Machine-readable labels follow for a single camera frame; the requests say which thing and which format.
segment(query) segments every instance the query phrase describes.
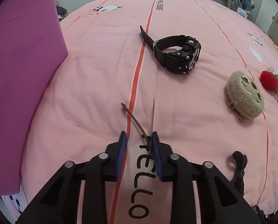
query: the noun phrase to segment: plush purse eye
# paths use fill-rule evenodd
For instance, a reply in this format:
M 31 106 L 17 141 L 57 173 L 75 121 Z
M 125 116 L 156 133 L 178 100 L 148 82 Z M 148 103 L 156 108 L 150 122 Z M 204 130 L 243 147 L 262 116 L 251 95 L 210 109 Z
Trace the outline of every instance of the plush purse eye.
M 242 76 L 242 79 L 244 80 L 244 82 L 249 83 L 249 79 L 245 76 Z
M 259 92 L 257 92 L 257 96 L 258 96 L 258 99 L 261 101 L 261 100 L 262 100 L 262 98 L 261 98 L 261 96 L 260 96 L 260 93 L 259 93 Z
M 256 86 L 253 82 L 251 82 L 252 87 L 256 90 Z

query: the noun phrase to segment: magenta cushion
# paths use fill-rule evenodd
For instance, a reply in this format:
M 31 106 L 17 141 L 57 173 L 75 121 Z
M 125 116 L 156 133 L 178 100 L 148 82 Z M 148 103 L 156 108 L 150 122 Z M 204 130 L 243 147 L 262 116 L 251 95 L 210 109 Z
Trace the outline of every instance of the magenta cushion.
M 67 47 L 55 0 L 4 0 L 0 5 L 0 195 L 19 192 L 28 128 Z

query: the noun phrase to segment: black cord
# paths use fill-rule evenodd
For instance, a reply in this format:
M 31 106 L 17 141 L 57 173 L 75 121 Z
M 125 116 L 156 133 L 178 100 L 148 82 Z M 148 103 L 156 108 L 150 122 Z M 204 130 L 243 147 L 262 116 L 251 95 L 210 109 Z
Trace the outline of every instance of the black cord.
M 239 151 L 235 151 L 232 154 L 232 157 L 236 161 L 236 171 L 234 173 L 234 177 L 231 180 L 234 183 L 234 187 L 239 191 L 239 193 L 244 196 L 244 174 L 245 174 L 245 167 L 247 165 L 248 159 L 246 155 L 243 155 Z

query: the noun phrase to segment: pink bedsheet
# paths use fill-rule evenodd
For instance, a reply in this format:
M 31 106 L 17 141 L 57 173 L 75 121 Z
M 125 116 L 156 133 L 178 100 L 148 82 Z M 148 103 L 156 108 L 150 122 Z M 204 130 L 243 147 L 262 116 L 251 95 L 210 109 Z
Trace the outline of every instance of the pink bedsheet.
M 192 72 L 174 75 L 162 68 L 145 46 L 140 25 L 154 40 L 180 34 L 197 38 L 202 50 Z M 61 26 L 69 53 L 42 96 L 23 155 L 21 182 L 28 202 L 65 161 L 89 161 L 124 130 L 129 139 L 123 177 L 117 188 L 107 184 L 109 223 L 169 223 L 171 184 L 158 178 L 138 180 L 138 188 L 153 192 L 135 199 L 149 215 L 128 214 L 136 173 L 154 173 L 152 160 L 147 168 L 144 160 L 140 169 L 136 166 L 147 151 L 139 148 L 144 140 L 122 109 L 124 102 L 148 134 L 156 130 L 162 142 L 191 162 L 212 161 L 228 179 L 234 174 L 230 155 L 246 154 L 244 198 L 266 213 L 277 210 L 278 103 L 258 78 L 269 66 L 278 73 L 278 52 L 258 27 L 210 0 L 97 0 Z M 264 113 L 243 124 L 225 92 L 236 70 L 254 78 L 265 100 Z M 143 214 L 140 208 L 133 211 Z

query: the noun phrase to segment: plush keychain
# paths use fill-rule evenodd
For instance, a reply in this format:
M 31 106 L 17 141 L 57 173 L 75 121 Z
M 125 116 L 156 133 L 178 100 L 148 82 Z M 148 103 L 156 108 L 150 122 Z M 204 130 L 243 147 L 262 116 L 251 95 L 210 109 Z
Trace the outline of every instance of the plush keychain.
M 267 71 L 263 71 L 259 80 L 262 86 L 269 92 L 274 92 L 278 99 L 278 75 L 274 74 L 274 69 L 269 67 Z
M 258 87 L 242 71 L 231 74 L 226 91 L 231 101 L 229 107 L 238 115 L 240 122 L 244 122 L 244 118 L 255 118 L 263 112 L 264 99 Z

